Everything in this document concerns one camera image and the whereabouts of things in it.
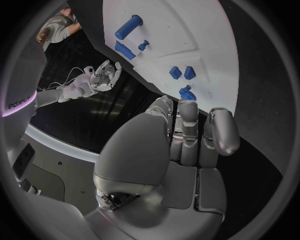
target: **person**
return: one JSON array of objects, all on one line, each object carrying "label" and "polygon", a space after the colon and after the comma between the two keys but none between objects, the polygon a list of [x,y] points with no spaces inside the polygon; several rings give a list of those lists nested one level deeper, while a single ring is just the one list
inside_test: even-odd
[{"label": "person", "polygon": [[73,15],[71,8],[67,7],[50,18],[41,28],[36,40],[44,46],[45,42],[59,43],[70,35],[82,29],[80,23]]}]

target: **cable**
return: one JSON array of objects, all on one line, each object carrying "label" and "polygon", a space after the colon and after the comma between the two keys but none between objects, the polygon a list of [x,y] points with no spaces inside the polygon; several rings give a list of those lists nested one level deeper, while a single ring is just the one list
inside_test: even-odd
[{"label": "cable", "polygon": [[76,78],[76,77],[75,77],[75,78],[71,79],[70,81],[68,81],[68,78],[69,78],[71,72],[72,72],[74,69],[79,69],[80,71],[82,71],[82,73],[85,73],[85,72],[84,72],[83,70],[81,70],[79,67],[73,67],[72,70],[69,72],[69,74],[68,74],[68,76],[67,76],[67,78],[66,78],[66,80],[65,80],[65,82],[64,82],[63,84],[60,84],[59,82],[55,81],[55,82],[50,83],[50,85],[48,86],[48,88],[42,89],[41,87],[37,86],[37,89],[38,89],[38,90],[41,90],[41,91],[45,91],[45,90],[49,90],[49,89],[53,89],[53,88],[57,88],[57,87],[58,87],[58,86],[52,86],[52,87],[50,87],[52,84],[58,84],[58,85],[60,85],[60,86],[64,86],[64,85],[70,83],[72,80],[74,80],[74,79]]}]

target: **blue object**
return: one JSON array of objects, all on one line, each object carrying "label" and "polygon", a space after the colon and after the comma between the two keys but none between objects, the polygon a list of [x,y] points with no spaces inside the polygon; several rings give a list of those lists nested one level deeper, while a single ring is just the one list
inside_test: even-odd
[{"label": "blue object", "polygon": [[186,85],[185,88],[181,88],[181,89],[179,90],[179,94],[180,94],[180,96],[181,96],[182,99],[185,99],[185,100],[194,100],[194,101],[196,101],[197,98],[196,98],[196,96],[190,91],[190,89],[192,89],[191,86]]},{"label": "blue object", "polygon": [[118,31],[115,32],[115,36],[120,40],[124,40],[128,34],[130,34],[137,26],[142,24],[143,20],[139,16],[134,15],[128,22],[121,26]]},{"label": "blue object", "polygon": [[149,45],[149,42],[148,42],[147,40],[145,40],[142,44],[138,45],[137,48],[138,48],[140,51],[144,51],[147,45]]},{"label": "blue object", "polygon": [[179,77],[182,75],[181,71],[176,66],[174,66],[169,73],[174,79],[179,79]]},{"label": "blue object", "polygon": [[187,80],[191,80],[194,77],[196,77],[196,73],[195,73],[194,69],[191,66],[186,67],[184,77]]},{"label": "blue object", "polygon": [[122,43],[119,43],[118,41],[116,41],[115,43],[114,50],[122,53],[125,57],[127,57],[130,60],[136,57],[136,55],[134,55],[128,47],[126,47]]}]

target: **pink light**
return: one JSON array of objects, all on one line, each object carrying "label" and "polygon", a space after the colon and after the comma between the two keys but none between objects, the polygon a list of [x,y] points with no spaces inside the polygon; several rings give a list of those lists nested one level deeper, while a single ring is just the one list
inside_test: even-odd
[{"label": "pink light", "polygon": [[10,112],[2,114],[2,117],[6,117],[8,115],[14,114],[17,111],[25,108],[27,105],[31,104],[36,99],[36,96],[37,96],[37,91],[34,92],[33,96],[29,99],[29,101],[25,102],[24,104],[19,105],[18,107],[16,107],[14,110],[12,110]]}]

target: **gray shirt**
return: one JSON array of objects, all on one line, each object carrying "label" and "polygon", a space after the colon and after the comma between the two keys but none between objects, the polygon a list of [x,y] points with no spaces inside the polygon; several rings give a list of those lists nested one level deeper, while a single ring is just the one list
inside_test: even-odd
[{"label": "gray shirt", "polygon": [[68,26],[76,24],[77,22],[75,16],[65,16],[59,12],[50,18],[40,31],[46,28],[49,29],[49,35],[46,41],[49,43],[59,43],[70,36]]}]

